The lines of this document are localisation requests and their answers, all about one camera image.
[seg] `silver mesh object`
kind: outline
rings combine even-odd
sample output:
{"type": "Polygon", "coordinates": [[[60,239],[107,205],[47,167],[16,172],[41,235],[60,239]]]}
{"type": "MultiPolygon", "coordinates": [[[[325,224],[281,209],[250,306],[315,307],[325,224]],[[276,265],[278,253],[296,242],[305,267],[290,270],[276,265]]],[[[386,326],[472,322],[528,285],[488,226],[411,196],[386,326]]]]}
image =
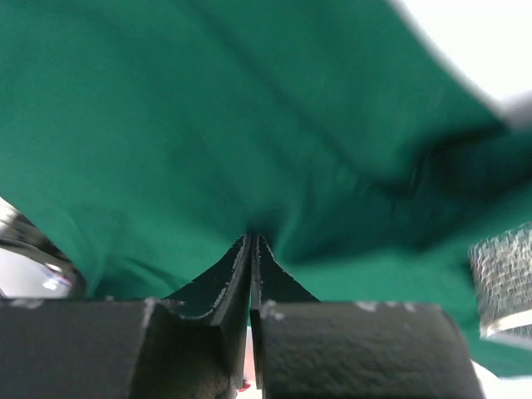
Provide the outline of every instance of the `silver mesh object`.
{"type": "Polygon", "coordinates": [[[480,337],[532,350],[532,222],[470,248],[480,337]]]}

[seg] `shiny metallic object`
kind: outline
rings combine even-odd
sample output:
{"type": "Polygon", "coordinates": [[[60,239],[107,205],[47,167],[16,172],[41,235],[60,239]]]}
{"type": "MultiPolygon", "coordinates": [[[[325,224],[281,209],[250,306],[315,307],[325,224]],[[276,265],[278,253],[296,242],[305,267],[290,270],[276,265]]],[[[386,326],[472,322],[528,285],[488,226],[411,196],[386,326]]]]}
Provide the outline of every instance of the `shiny metallic object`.
{"type": "Polygon", "coordinates": [[[532,350],[532,222],[470,248],[480,337],[532,350]]]}
{"type": "Polygon", "coordinates": [[[0,199],[0,298],[66,298],[85,289],[66,255],[0,199]]]}

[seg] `blurry background object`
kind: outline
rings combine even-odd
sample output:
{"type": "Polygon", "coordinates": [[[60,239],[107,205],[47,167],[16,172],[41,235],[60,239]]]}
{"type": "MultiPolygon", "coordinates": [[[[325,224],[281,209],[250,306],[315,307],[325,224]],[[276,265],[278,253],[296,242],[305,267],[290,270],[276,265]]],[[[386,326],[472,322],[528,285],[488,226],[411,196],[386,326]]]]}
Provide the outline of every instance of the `blurry background object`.
{"type": "Polygon", "coordinates": [[[532,223],[470,249],[480,335],[532,350],[532,223]]]}
{"type": "Polygon", "coordinates": [[[0,199],[0,298],[64,298],[84,291],[65,254],[0,199]]]}

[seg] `green fabric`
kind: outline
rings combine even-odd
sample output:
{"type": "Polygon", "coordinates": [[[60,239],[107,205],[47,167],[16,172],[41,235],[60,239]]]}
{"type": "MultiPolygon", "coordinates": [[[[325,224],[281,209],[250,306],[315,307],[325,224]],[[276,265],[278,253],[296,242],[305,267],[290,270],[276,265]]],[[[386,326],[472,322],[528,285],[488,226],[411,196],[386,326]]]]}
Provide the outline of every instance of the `green fabric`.
{"type": "Polygon", "coordinates": [[[384,2],[0,0],[0,195],[96,296],[164,296],[244,232],[323,300],[440,303],[474,359],[468,245],[532,219],[532,135],[384,2]]]}

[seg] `green cloth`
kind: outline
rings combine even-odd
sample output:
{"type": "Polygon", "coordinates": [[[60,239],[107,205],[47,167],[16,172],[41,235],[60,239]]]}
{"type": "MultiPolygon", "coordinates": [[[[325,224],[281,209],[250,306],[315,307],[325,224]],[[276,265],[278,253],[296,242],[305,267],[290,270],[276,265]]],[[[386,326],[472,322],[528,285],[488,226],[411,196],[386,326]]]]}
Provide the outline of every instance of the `green cloth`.
{"type": "Polygon", "coordinates": [[[385,2],[0,0],[0,195],[96,296],[165,296],[244,232],[322,300],[441,304],[474,359],[467,248],[532,219],[510,134],[385,2]]]}

